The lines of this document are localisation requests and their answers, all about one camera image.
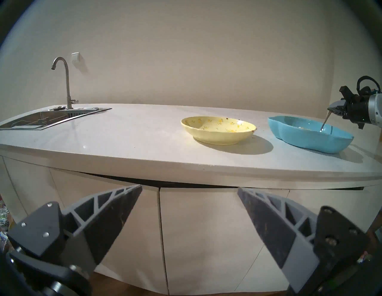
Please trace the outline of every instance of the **white cabinet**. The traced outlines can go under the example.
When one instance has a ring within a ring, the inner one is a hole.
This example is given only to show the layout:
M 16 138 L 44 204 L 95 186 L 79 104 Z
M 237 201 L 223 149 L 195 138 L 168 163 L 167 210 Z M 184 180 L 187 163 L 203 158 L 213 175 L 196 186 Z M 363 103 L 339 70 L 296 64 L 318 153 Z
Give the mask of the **white cabinet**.
M 49 168 L 4 157 L 9 177 L 27 214 L 57 201 L 63 207 Z
M 264 245 L 235 292 L 284 291 L 289 282 Z
M 290 190 L 288 198 L 318 214 L 323 205 L 335 208 L 366 232 L 382 206 L 382 184 L 363 190 Z
M 160 210 L 170 295 L 234 292 L 263 246 L 237 189 L 162 188 Z
M 50 171 L 65 206 L 90 194 L 132 185 L 72 171 L 53 168 Z M 149 186 L 142 189 L 125 226 L 96 271 L 134 286 L 168 294 L 160 231 L 159 189 Z
M 0 195 L 16 223 L 27 216 L 8 176 L 3 157 L 0 156 Z

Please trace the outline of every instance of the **light switch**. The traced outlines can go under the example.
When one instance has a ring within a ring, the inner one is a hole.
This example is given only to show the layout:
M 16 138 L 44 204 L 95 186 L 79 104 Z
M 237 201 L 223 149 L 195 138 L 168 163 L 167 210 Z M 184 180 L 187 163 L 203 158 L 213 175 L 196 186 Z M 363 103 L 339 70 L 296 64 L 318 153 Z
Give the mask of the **light switch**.
M 72 53 L 72 62 L 78 63 L 79 62 L 79 52 L 73 52 Z

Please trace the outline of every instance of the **kitchen counter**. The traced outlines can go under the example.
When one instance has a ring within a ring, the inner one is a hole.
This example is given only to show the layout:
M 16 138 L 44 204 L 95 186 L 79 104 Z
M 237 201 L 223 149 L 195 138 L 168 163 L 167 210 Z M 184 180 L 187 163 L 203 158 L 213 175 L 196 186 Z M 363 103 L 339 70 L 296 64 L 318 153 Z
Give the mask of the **kitchen counter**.
M 357 144 L 336 155 L 291 146 L 269 129 L 275 113 L 76 105 L 96 106 L 112 109 L 39 131 L 0 130 L 0 194 L 18 223 L 51 201 L 63 209 L 87 195 L 143 184 L 96 268 L 131 285 L 170 295 L 287 289 L 238 186 L 286 197 L 315 214 L 331 206 L 362 231 L 382 206 L 382 164 L 371 153 Z M 198 115 L 241 119 L 257 130 L 236 145 L 203 144 L 180 124 Z M 312 243 L 314 233 L 304 235 Z
M 355 146 L 331 155 L 277 139 L 267 123 L 276 113 L 138 104 L 75 107 L 112 109 L 40 131 L 1 130 L 1 154 L 66 170 L 224 186 L 348 188 L 382 180 L 382 164 Z M 237 118 L 257 130 L 236 145 L 203 144 L 180 124 L 182 118 L 197 115 Z

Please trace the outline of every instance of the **beige wall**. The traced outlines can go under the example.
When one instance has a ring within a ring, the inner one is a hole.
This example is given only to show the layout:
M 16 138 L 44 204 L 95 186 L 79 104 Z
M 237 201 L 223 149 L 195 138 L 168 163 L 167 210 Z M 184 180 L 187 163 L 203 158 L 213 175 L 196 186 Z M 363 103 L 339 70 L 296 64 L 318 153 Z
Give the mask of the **beige wall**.
M 36 0 L 0 50 L 0 120 L 65 103 L 63 65 L 50 69 L 59 55 L 81 103 L 321 118 L 339 86 L 382 75 L 377 47 L 340 0 Z

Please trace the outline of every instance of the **spoon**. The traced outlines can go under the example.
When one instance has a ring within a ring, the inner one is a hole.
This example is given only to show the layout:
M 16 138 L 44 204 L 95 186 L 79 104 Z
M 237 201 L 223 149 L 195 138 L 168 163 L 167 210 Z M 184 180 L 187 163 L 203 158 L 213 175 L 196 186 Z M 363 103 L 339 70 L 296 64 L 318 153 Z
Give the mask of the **spoon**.
M 326 121 L 328 120 L 328 118 L 329 118 L 330 114 L 332 114 L 332 112 L 331 112 L 331 111 L 329 111 L 329 112 L 328 112 L 328 115 L 326 116 L 326 118 L 325 118 L 325 121 L 324 121 L 324 123 L 322 124 L 322 127 L 320 128 L 320 132 L 321 132 L 321 131 L 322 131 L 322 129 L 324 128 L 324 125 L 325 125 Z

